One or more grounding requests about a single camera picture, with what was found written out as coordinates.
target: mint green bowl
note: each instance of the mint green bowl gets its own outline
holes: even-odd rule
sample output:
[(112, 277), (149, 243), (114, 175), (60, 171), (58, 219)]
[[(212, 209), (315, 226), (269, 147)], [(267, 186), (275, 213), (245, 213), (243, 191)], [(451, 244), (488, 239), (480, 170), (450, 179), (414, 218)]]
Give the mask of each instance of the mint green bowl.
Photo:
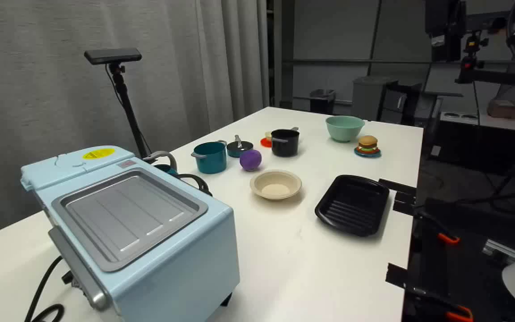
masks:
[(364, 121), (355, 116), (331, 116), (325, 119), (331, 138), (338, 142), (349, 142), (355, 139), (364, 126)]

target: beige bowl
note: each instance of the beige bowl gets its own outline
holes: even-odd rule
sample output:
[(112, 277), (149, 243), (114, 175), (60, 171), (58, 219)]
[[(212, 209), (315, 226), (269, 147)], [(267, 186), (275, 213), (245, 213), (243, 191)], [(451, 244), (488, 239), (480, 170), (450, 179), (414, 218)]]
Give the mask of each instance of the beige bowl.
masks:
[(271, 200), (295, 195), (301, 189), (301, 179), (289, 171), (270, 170), (253, 176), (249, 182), (253, 193)]

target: bowl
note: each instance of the bowl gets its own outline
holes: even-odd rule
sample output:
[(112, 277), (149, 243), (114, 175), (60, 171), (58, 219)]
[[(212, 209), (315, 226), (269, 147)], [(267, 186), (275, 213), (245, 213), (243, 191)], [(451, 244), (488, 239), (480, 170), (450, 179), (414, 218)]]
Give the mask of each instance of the bowl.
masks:
[(299, 192), (301, 179), (289, 171), (270, 170), (253, 176), (249, 187), (265, 199), (282, 200)]
[(355, 116), (331, 116), (325, 119), (329, 135), (335, 141), (349, 142), (355, 139), (364, 126), (364, 121)]

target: trash can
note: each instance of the trash can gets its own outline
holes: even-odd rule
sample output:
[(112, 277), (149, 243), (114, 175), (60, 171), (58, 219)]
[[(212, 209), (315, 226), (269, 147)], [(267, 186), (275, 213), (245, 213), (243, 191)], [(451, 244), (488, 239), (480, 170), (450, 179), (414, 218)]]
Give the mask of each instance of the trash can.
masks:
[(316, 89), (309, 93), (309, 109), (313, 113), (333, 114), (335, 90)]

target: toaster oven handle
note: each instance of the toaster oven handle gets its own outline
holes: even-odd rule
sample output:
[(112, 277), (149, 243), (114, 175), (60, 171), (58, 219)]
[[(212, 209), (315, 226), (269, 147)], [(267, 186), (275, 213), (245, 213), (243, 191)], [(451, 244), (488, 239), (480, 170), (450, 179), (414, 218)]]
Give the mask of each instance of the toaster oven handle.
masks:
[(49, 237), (55, 243), (59, 253), (65, 259), (69, 266), (74, 279), (78, 281), (79, 287), (84, 292), (86, 299), (89, 301), (90, 306), (99, 311), (106, 310), (109, 307), (109, 300), (106, 292), (98, 284), (97, 280), (93, 277), (89, 269), (80, 260), (77, 253), (74, 251), (73, 246), (63, 233), (59, 226), (53, 227), (49, 230)]

